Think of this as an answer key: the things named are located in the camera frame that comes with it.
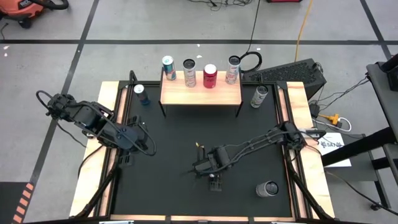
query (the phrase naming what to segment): blue can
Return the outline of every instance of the blue can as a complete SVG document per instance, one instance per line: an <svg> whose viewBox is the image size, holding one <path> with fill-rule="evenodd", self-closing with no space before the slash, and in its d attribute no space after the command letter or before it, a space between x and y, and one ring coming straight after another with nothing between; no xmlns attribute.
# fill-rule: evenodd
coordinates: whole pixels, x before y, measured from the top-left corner
<svg viewBox="0 0 398 224"><path fill-rule="evenodd" d="M175 74L174 59L171 56L164 56L162 58L164 72L168 80L175 80L177 75Z"/></svg>
<svg viewBox="0 0 398 224"><path fill-rule="evenodd" d="M141 85L141 84L136 85L134 87L134 92L137 94L139 101L141 102L142 105L148 105L150 103L148 94L145 91L145 88L143 85Z"/></svg>

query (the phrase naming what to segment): vacuum cleaner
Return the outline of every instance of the vacuum cleaner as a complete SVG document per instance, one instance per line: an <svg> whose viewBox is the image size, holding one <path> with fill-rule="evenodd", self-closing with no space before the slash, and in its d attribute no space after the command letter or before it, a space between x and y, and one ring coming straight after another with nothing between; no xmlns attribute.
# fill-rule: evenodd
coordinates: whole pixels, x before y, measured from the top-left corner
<svg viewBox="0 0 398 224"><path fill-rule="evenodd" d="M21 27L28 29L32 19L40 16L44 9L64 10L68 7L68 0L62 0L62 4L51 0L0 0L0 19L17 21Z"/></svg>

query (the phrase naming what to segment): soda can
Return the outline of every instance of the soda can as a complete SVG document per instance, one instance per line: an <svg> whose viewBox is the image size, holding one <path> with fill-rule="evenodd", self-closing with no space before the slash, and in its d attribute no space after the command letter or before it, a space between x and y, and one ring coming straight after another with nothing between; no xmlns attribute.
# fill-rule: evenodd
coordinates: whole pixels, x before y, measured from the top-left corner
<svg viewBox="0 0 398 224"><path fill-rule="evenodd" d="M164 72L168 80L175 80L177 75L175 74L174 59L171 56L164 56L162 58Z"/></svg>
<svg viewBox="0 0 398 224"><path fill-rule="evenodd" d="M216 65L208 64L203 69L203 85L206 88L214 88L217 82L217 68Z"/></svg>
<svg viewBox="0 0 398 224"><path fill-rule="evenodd" d="M258 86L254 92L253 98L250 101L250 105L253 108L259 108L262 101L268 94L268 88L266 86Z"/></svg>
<svg viewBox="0 0 398 224"><path fill-rule="evenodd" d="M135 85L134 92L137 94L139 101L141 102L142 105L148 105L150 103L148 94L145 91L145 88L143 85L141 85L141 84Z"/></svg>
<svg viewBox="0 0 398 224"><path fill-rule="evenodd" d="M182 65L184 67L185 85L187 87L194 87L197 84L195 61L192 59L186 59Z"/></svg>
<svg viewBox="0 0 398 224"><path fill-rule="evenodd" d="M275 196L279 191L278 185L273 181L268 181L257 185L256 193L259 197Z"/></svg>
<svg viewBox="0 0 398 224"><path fill-rule="evenodd" d="M225 81L228 84L235 84L239 75L239 68L241 66L241 59L238 56L230 56L228 60L228 69L225 75Z"/></svg>

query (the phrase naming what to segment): black floor line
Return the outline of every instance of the black floor line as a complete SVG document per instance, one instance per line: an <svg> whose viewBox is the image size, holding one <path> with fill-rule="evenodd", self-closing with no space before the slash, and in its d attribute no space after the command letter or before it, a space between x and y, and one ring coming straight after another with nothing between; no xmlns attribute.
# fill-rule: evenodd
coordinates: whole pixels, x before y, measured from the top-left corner
<svg viewBox="0 0 398 224"><path fill-rule="evenodd" d="M87 34L90 29L90 25L93 22L94 14L95 14L96 8L98 6L98 1L99 0L94 0L93 5L91 7L90 14L87 18L85 28L83 29L83 33L78 42L78 47L76 49L75 56L70 65L70 69L69 69L68 75L65 79L65 83L63 84L63 88L61 91L62 93L67 93L69 90L73 75L75 74L75 70L76 70L77 64L79 62L81 51L83 50L84 41L87 38ZM55 128L56 128L56 122L54 120L51 120L49 130L47 131L47 134L44 138L44 142L43 142L42 148L40 150L39 157L37 158L37 162L34 167L32 177L30 178L30 182L32 182L34 185L37 185L37 181L39 180L40 173L43 169L44 161L45 161L45 158L47 157L47 153L49 151L50 144L51 144L54 132L55 132Z"/></svg>
<svg viewBox="0 0 398 224"><path fill-rule="evenodd" d="M384 38L381 35L381 32L380 32L380 30L379 30L379 28L378 28L378 26L376 24L376 21L374 20L372 12L371 12L368 4L366 3L366 0L360 0L360 1L361 1L363 9L365 10L366 16L368 17L369 22L372 25L373 31L374 31L378 41L380 41L382 43L381 44L381 49L383 49L384 55L386 56L386 58L388 60L388 59L391 58L391 53L390 53L390 50L387 47L387 44L384 42Z"/></svg>
<svg viewBox="0 0 398 224"><path fill-rule="evenodd" d="M0 44L103 44L103 45L149 45L149 44L249 44L250 40L225 39L175 39L175 40L0 40ZM296 40L253 40L252 44L295 45ZM301 40L300 45L398 45L398 40Z"/></svg>

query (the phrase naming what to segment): wooden table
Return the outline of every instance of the wooden table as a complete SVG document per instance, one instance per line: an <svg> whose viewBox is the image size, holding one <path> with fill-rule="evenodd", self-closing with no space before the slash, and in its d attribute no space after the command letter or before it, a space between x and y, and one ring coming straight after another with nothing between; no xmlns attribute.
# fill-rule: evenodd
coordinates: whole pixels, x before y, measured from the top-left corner
<svg viewBox="0 0 398 224"><path fill-rule="evenodd" d="M114 108L116 103L116 95L118 92L119 82L103 82L101 90L99 92L98 102L107 108ZM310 110L308 108L307 96L305 94L304 85L302 82L288 82L288 93L290 104L292 107L293 119L298 128L312 128L313 123L310 116ZM127 90L124 89L121 95L121 106L119 107L119 113L117 122L122 120L122 111L124 109L124 101L126 100ZM287 120L287 110L285 107L284 93L280 90L280 101L282 104L282 112L284 119ZM308 145L317 148L317 143L312 139L306 139ZM87 148L85 151L85 157L89 155L99 146L96 139L89 139ZM116 150L114 149L111 153L110 158L113 161ZM328 190L328 185L325 178L325 173L323 171L323 165L320 155L309 147L301 150L303 169L305 173L305 180L307 183L307 188L315 198L315 200L322 206L327 214L334 217L333 207L330 200L330 194ZM96 192L100 178L101 171L104 164L105 148L98 151L91 158L89 158L85 165L82 167L80 172L80 178L78 179L75 196L73 199L70 216L79 213L87 202L92 198L93 194ZM112 166L112 162L108 164L108 170ZM296 186L300 216L306 217L305 206L303 202L303 195L299 188ZM102 199L101 209L99 215L106 214L106 202L109 197L109 186L105 190ZM314 218L317 217L315 212L312 211ZM129 219L129 220L165 220L164 215L123 215L117 216L112 215L112 220ZM248 217L184 217L184 216L171 216L172 220L209 220L209 221L240 221L247 222ZM254 221L257 222L269 222L269 221L281 221L288 222L293 221L291 218L255 218Z"/></svg>

